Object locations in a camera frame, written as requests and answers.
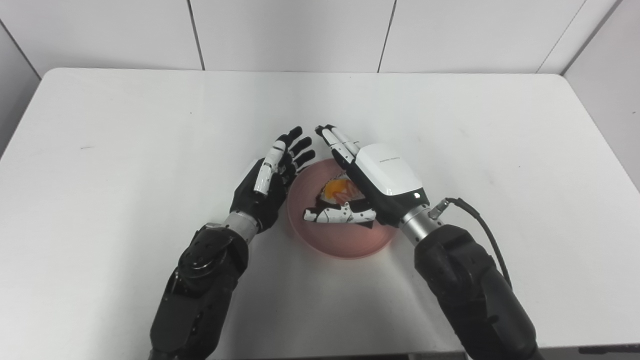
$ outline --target pink bowl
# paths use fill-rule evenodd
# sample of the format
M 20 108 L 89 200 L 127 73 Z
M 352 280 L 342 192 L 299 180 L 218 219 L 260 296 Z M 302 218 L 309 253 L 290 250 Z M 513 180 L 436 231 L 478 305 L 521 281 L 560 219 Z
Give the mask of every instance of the pink bowl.
M 323 254 L 340 259 L 359 259 L 382 250 L 396 233 L 391 226 L 373 228 L 355 224 L 318 224 L 302 219 L 305 208 L 315 205 L 316 195 L 324 184 L 342 169 L 333 159 L 318 161 L 298 175 L 287 196 L 287 215 L 302 240 Z

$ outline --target orange food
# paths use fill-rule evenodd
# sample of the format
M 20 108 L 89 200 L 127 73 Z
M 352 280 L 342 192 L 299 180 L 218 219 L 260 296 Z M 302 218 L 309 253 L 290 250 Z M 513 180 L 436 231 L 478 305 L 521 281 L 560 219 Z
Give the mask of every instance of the orange food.
M 361 199 L 360 190 L 350 179 L 338 178 L 329 181 L 324 186 L 324 199 L 344 205 L 347 201 Z

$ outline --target cable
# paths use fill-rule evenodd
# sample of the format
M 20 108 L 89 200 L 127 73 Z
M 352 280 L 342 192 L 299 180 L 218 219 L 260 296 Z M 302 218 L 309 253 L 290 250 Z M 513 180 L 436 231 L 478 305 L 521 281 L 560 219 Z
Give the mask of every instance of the cable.
M 509 284 L 509 287 L 513 289 L 513 286 L 511 285 L 511 278 L 509 277 L 509 272 L 507 271 L 507 265 L 504 263 L 504 259 L 502 258 L 502 253 L 500 252 L 500 248 L 498 247 L 498 242 L 495 241 L 493 233 L 489 229 L 489 226 L 486 224 L 486 222 L 484 222 L 484 220 L 480 216 L 480 213 L 476 209 L 474 209 L 473 206 L 464 201 L 461 197 L 458 197 L 457 199 L 453 197 L 447 197 L 445 198 L 445 200 L 466 211 L 467 213 L 469 213 L 469 215 L 474 217 L 474 219 L 476 219 L 478 223 L 480 223 L 480 226 L 486 233 L 486 237 L 489 238 L 491 247 L 493 247 L 495 257 L 498 259 L 498 264 L 500 264 L 500 269 L 502 269 L 502 276 L 504 277 L 504 280 L 506 280 L 507 284 Z

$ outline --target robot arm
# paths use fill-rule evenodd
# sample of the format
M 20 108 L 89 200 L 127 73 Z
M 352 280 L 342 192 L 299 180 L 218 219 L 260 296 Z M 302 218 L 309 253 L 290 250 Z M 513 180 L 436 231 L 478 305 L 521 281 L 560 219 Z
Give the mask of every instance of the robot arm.
M 246 270 L 248 244 L 269 229 L 300 168 L 315 156 L 296 127 L 278 138 L 234 193 L 221 225 L 206 224 L 182 253 L 151 326 L 150 360 L 204 360 L 218 346 L 231 295 Z
M 317 127 L 316 133 L 365 195 L 376 219 L 400 228 L 415 245 L 415 269 L 467 353 L 475 360 L 542 360 L 534 326 L 492 257 L 466 230 L 439 219 L 456 199 L 431 209 L 422 182 L 398 152 L 383 144 L 360 148 L 331 125 Z

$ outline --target white table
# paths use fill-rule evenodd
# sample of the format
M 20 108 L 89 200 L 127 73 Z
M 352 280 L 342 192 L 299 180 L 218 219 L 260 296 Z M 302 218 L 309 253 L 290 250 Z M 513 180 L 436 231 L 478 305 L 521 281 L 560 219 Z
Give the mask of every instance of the white table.
M 640 195 L 559 76 L 57 69 L 0 160 L 3 357 L 145 359 L 193 232 L 275 137 L 326 123 L 398 148 L 432 202 L 476 206 L 541 347 L 640 342 Z M 330 259 L 283 215 L 215 358 L 461 350 L 408 241 Z

